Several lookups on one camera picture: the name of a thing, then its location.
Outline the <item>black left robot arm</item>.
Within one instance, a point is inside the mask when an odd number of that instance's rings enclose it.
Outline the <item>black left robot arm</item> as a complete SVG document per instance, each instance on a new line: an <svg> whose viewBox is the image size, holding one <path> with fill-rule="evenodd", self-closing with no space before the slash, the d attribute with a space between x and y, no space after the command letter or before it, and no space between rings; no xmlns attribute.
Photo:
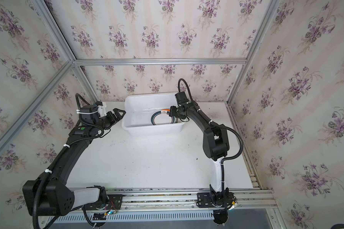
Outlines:
<svg viewBox="0 0 344 229"><path fill-rule="evenodd" d="M32 217L65 216L88 204L97 207L108 204L104 187L72 191L67 187L67 180L85 149L122 120L126 111L115 108L106 112L104 103L97 102L78 108L76 112L80 123L71 130L62 150L36 180L29 180L23 186L24 199Z"/></svg>

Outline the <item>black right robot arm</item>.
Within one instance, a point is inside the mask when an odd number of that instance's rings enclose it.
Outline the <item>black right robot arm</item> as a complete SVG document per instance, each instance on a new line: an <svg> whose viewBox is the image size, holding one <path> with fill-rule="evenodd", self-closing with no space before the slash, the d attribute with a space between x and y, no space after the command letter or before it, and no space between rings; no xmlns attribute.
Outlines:
<svg viewBox="0 0 344 229"><path fill-rule="evenodd" d="M210 182L210 199L215 207L223 207L227 204L229 189L225 187L224 162L233 160L241 156L243 151L242 138L238 132L225 125L219 125L210 119L199 107L199 105L189 100L185 92L175 94L177 106L170 107L170 117L178 118L182 121L192 120L203 133L203 152L207 158L211 159L213 169ZM239 141L239 150L233 156L228 156L230 150L228 131L232 132Z"/></svg>

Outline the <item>white green rim plate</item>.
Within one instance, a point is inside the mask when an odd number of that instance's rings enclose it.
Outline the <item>white green rim plate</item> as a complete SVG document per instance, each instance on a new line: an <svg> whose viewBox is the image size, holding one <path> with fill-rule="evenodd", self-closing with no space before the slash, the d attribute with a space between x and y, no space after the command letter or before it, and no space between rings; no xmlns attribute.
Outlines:
<svg viewBox="0 0 344 229"><path fill-rule="evenodd" d="M167 125L167 124L176 124L178 121L175 117L170 116L170 112L161 112L157 111L151 116L152 125Z"/></svg>

